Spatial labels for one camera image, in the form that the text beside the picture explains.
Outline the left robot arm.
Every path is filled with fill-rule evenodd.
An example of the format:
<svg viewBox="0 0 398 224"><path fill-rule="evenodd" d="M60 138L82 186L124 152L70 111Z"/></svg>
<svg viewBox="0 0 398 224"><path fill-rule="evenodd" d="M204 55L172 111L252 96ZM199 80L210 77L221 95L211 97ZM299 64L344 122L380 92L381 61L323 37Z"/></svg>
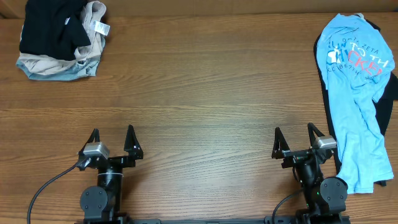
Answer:
<svg viewBox="0 0 398 224"><path fill-rule="evenodd" d="M85 189L80 197L84 211L83 223L132 223L127 213L121 212L123 169L136 166L136 161L144 157L134 128L128 126L124 143L124 156L111 157L106 145L100 141L98 129L78 152L76 167L80 171L87 168L98 171L97 184Z"/></svg>

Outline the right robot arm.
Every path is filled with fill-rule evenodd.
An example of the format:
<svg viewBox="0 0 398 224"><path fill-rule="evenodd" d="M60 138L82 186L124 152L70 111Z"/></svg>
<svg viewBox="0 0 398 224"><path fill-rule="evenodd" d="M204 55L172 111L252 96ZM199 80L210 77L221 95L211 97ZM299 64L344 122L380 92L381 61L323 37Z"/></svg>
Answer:
<svg viewBox="0 0 398 224"><path fill-rule="evenodd" d="M349 223L341 216L346 210L348 184L337 176L323 176L321 165L334 156L337 143L333 136L324 135L313 123L308 123L310 146L300 151L290 150L279 127L275 128L273 159L282 159L282 168L291 168L300 190L283 199L274 209L272 221L276 220L279 207L290 198L303 194L306 208L297 210L295 223Z"/></svg>

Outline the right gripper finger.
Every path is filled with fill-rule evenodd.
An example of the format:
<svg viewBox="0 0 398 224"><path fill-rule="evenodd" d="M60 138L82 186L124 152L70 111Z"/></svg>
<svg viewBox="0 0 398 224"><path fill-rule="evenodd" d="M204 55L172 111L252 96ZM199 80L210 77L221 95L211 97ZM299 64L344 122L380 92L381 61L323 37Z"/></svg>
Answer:
<svg viewBox="0 0 398 224"><path fill-rule="evenodd" d="M273 152L290 151L289 145L279 127L275 128Z"/></svg>
<svg viewBox="0 0 398 224"><path fill-rule="evenodd" d="M310 139L310 145L313 146L316 138L322 137L322 136L324 136L324 134L313 123L308 123L307 128L308 128L308 135L309 135L309 139Z"/></svg>

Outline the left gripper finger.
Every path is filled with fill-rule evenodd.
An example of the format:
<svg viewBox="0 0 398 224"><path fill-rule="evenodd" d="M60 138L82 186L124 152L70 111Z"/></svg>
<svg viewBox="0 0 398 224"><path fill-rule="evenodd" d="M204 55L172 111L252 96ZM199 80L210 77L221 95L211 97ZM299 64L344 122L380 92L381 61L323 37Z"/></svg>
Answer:
<svg viewBox="0 0 398 224"><path fill-rule="evenodd" d="M127 129L126 139L124 142L125 152L142 152L142 148L137 140L133 125L129 125Z"/></svg>
<svg viewBox="0 0 398 224"><path fill-rule="evenodd" d="M92 131L92 133L91 133L90 137L88 138L87 142L83 145L83 147L81 149L81 152L84 151L84 148L85 148L85 146L88 143L93 143L93 142L100 142L100 132L96 128Z"/></svg>

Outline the light blue printed t-shirt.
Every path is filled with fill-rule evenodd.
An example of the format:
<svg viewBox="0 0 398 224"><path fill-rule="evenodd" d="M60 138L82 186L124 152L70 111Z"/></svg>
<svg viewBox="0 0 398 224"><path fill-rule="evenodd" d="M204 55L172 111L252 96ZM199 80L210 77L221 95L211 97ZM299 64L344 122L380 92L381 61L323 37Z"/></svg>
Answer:
<svg viewBox="0 0 398 224"><path fill-rule="evenodd" d="M395 67L392 51L361 14L337 14L321 33L315 58L328 92L338 177L349 194L370 194L376 182L394 177L375 108Z"/></svg>

